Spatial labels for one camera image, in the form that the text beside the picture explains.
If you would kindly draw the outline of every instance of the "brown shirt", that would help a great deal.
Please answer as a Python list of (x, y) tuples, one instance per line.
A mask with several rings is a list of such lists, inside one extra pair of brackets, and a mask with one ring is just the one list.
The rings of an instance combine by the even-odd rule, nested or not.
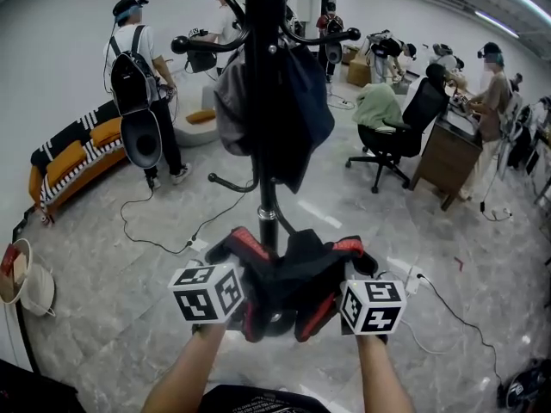
[(482, 100), (482, 104), (491, 110), (490, 114), (483, 114), (480, 118), (480, 135), (485, 142), (500, 138), (499, 114), (505, 112), (510, 99), (509, 84), (505, 74), (503, 72), (495, 74)]

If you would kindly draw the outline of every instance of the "orange cushion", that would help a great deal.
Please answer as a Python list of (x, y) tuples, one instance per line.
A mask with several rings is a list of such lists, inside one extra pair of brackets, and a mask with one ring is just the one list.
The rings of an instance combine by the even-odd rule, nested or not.
[(80, 141), (75, 141), (67, 146), (46, 167), (50, 187), (57, 184), (84, 160), (86, 160), (86, 151), (80, 145)]
[(199, 112), (195, 112), (194, 114), (187, 116), (186, 120), (189, 124), (202, 124), (203, 122), (213, 120), (214, 118), (216, 118), (216, 113), (213, 109), (209, 108), (207, 110), (199, 110)]
[(95, 147), (107, 145), (121, 135), (121, 118), (114, 118), (100, 124), (90, 132)]

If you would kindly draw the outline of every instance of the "cardboard box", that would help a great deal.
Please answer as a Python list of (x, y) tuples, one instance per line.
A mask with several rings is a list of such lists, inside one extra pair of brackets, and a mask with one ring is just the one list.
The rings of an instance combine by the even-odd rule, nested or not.
[(347, 81), (360, 87), (371, 83), (371, 69), (366, 63), (365, 57), (356, 57), (350, 61)]
[(349, 65), (356, 54), (359, 52), (360, 48), (356, 46), (343, 46), (343, 64)]

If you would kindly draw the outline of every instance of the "sofa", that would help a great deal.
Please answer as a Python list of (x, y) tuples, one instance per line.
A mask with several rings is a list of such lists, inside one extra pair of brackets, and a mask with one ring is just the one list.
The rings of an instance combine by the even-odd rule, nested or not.
[(120, 129), (119, 112), (110, 101), (36, 149), (28, 182), (34, 207), (53, 219), (59, 207), (78, 190), (126, 158)]

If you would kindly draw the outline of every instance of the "black shirt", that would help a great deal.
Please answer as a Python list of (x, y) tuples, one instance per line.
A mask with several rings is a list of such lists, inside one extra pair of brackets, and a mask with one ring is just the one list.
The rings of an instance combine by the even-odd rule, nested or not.
[(331, 413), (317, 399), (288, 391), (218, 385), (207, 393), (200, 413)]
[(382, 40), (379, 43), (380, 50), (386, 54), (387, 56), (384, 57), (384, 54), (380, 54), (379, 56), (382, 56), (383, 58), (387, 57), (399, 57), (399, 55), (402, 53), (402, 42), (396, 41), (392, 38)]

